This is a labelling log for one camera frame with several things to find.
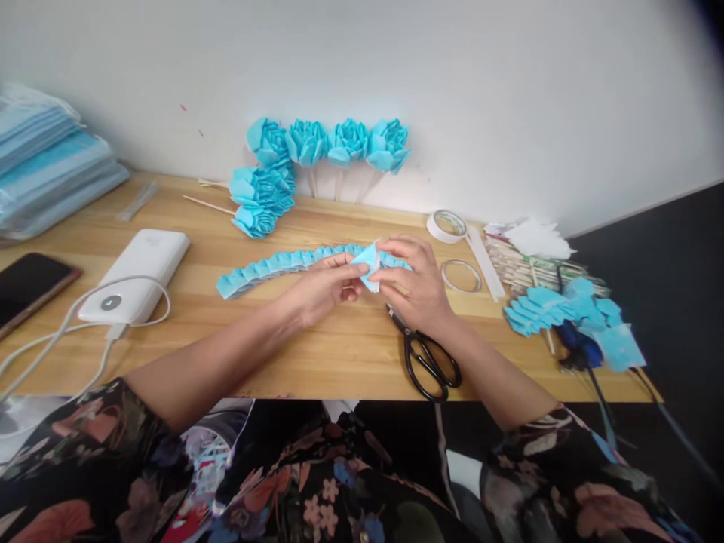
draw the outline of white tape roll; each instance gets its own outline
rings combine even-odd
[[[450,234],[443,230],[440,226],[441,223],[444,226],[452,227],[452,229],[455,230],[455,234]],[[468,245],[470,245],[477,264],[480,266],[493,302],[498,303],[500,298],[505,298],[503,283],[500,282],[498,272],[495,271],[495,267],[492,265],[492,260],[490,260],[490,256],[485,249],[485,245],[483,245],[483,239],[478,230],[468,230],[468,225],[465,221],[452,211],[438,210],[428,218],[428,232],[430,232],[436,240],[447,244],[457,243],[464,238],[468,242]]]
[[[450,225],[455,229],[455,234],[446,232],[440,224]],[[452,211],[438,210],[428,217],[428,232],[438,241],[447,244],[454,244],[465,237],[468,226],[465,221],[455,215]]]
[[[465,290],[460,287],[456,287],[452,283],[452,281],[447,278],[447,266],[450,264],[461,265],[464,268],[467,268],[468,270],[470,270],[472,272],[473,277],[475,277],[475,281],[476,281],[476,284],[475,284],[475,287],[473,288],[473,290]],[[483,288],[483,280],[480,279],[480,274],[477,273],[477,270],[475,268],[473,268],[470,264],[468,264],[467,262],[465,262],[463,260],[447,260],[447,261],[443,262],[443,267],[440,268],[440,272],[443,274],[443,281],[445,281],[445,284],[448,287],[450,287],[451,289],[457,290],[458,292],[473,294],[476,292],[480,292],[480,289]]]

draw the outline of black scissors handle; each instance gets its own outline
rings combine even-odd
[[[425,359],[425,357],[420,356],[415,352],[412,345],[413,341],[417,341],[422,346],[422,350],[424,351],[427,360]],[[453,371],[455,372],[455,376],[452,381],[447,378],[445,373],[437,364],[437,361],[430,352],[430,349],[428,348],[426,342],[434,343],[442,352],[447,355],[450,363],[452,364]],[[419,381],[419,379],[417,379],[417,376],[415,375],[415,370],[413,369],[413,357],[420,363],[422,367],[425,368],[425,370],[433,377],[433,379],[435,379],[437,384],[440,386],[441,393],[439,396],[434,396],[433,394],[425,390],[425,387],[423,387],[422,383]],[[415,385],[415,388],[420,391],[420,394],[422,394],[432,402],[443,403],[449,397],[448,387],[457,388],[462,383],[462,375],[460,373],[458,363],[455,362],[453,357],[451,357],[447,351],[445,351],[440,343],[436,342],[430,336],[427,336],[422,332],[410,331],[410,333],[405,334],[405,361],[407,363],[407,372],[409,373],[410,378]]]

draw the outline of floral sleeve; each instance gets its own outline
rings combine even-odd
[[[506,436],[480,488],[504,543],[528,530],[550,541],[700,541],[651,477],[562,405]]]
[[[189,487],[183,444],[122,379],[51,413],[0,477],[0,541],[155,541]]]

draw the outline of black floral fabric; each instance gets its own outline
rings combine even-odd
[[[243,449],[259,458],[254,442]],[[444,499],[398,477],[354,413],[246,474],[240,454],[202,541],[478,541]],[[160,541],[191,479],[179,437],[118,379],[48,416],[5,468],[0,541]],[[563,406],[491,452],[481,494],[496,543],[698,541],[654,481]]]

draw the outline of smartphone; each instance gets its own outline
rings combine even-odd
[[[28,253],[0,271],[0,339],[82,273],[39,253]]]

